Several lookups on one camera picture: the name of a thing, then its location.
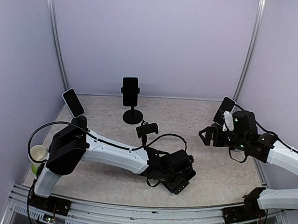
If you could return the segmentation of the black smartphone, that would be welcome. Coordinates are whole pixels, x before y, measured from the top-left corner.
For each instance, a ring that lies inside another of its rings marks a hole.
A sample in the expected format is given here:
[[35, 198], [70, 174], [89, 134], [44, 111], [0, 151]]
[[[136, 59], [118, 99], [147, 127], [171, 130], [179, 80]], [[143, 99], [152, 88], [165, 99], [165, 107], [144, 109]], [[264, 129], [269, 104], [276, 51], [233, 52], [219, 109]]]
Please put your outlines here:
[[84, 108], [73, 88], [66, 90], [62, 94], [62, 98], [73, 118], [77, 118], [84, 113]]
[[122, 82], [121, 93], [123, 95], [123, 106], [136, 107], [138, 102], [138, 78], [124, 77]]
[[232, 112], [233, 108], [235, 107], [236, 102], [229, 98], [225, 97], [223, 98], [214, 118], [213, 121], [217, 123], [220, 126], [224, 125], [224, 113], [225, 111], [227, 112]]

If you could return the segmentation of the black pole phone stand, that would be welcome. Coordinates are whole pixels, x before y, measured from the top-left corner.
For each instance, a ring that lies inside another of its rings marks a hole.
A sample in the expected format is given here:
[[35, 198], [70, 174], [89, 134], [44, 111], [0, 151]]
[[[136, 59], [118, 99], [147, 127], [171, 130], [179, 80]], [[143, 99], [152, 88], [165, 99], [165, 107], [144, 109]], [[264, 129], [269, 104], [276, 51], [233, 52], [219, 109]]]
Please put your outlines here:
[[143, 120], [143, 115], [142, 115], [142, 112], [135, 109], [135, 107], [130, 107], [129, 110], [124, 112], [123, 120], [127, 124], [134, 125], [134, 124], [140, 123]]
[[148, 141], [147, 135], [151, 133], [158, 134], [158, 131], [159, 129], [156, 122], [149, 124], [147, 121], [143, 120], [141, 126], [136, 127], [138, 138], [141, 139], [143, 146], [145, 146]]

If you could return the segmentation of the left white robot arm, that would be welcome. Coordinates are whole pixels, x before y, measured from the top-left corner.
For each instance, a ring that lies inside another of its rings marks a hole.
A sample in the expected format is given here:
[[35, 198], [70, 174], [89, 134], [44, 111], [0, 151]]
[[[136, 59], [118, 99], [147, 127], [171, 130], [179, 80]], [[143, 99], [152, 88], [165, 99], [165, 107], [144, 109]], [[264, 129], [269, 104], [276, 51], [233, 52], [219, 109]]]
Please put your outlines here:
[[135, 147], [113, 141], [88, 129], [84, 116], [61, 123], [65, 127], [53, 136], [49, 148], [45, 149], [44, 160], [32, 157], [28, 148], [30, 160], [40, 166], [32, 188], [35, 201], [43, 209], [54, 205], [53, 188], [62, 176], [71, 174], [80, 161], [99, 162], [156, 180], [175, 195], [196, 175], [194, 157], [188, 155], [186, 149], [168, 153], [146, 142]]

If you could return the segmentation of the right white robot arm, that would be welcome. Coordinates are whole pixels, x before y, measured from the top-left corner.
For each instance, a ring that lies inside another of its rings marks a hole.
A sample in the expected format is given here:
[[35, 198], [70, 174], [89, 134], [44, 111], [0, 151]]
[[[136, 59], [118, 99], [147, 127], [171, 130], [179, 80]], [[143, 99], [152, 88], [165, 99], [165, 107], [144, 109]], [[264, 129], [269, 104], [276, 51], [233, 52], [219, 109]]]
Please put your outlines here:
[[[216, 116], [215, 122], [198, 135], [206, 146], [239, 150], [245, 158], [253, 157], [263, 163], [279, 166], [298, 176], [298, 150], [286, 146], [271, 132], [259, 134], [253, 112], [241, 110]], [[270, 189], [257, 187], [245, 196], [239, 214], [251, 219], [259, 210], [298, 209], [298, 188]]]

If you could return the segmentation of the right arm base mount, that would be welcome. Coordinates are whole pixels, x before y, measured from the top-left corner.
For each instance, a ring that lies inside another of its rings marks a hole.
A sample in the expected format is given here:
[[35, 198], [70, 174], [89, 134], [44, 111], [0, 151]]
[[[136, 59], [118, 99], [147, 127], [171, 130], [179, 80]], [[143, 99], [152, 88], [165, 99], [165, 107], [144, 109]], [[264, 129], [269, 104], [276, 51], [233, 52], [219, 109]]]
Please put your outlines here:
[[224, 223], [238, 223], [265, 217], [266, 212], [258, 204], [258, 198], [265, 187], [256, 187], [249, 194], [244, 196], [244, 204], [236, 207], [226, 207], [222, 209]]

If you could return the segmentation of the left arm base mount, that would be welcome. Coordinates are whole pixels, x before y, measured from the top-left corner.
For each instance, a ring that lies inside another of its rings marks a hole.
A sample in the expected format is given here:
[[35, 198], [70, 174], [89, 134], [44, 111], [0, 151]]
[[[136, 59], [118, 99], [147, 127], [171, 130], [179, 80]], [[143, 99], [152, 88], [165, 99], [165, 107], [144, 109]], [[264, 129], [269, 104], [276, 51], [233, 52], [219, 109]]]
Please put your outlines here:
[[60, 197], [49, 196], [43, 198], [35, 194], [29, 196], [28, 205], [37, 209], [50, 212], [52, 214], [58, 214], [61, 216], [68, 216], [70, 210], [71, 201]]

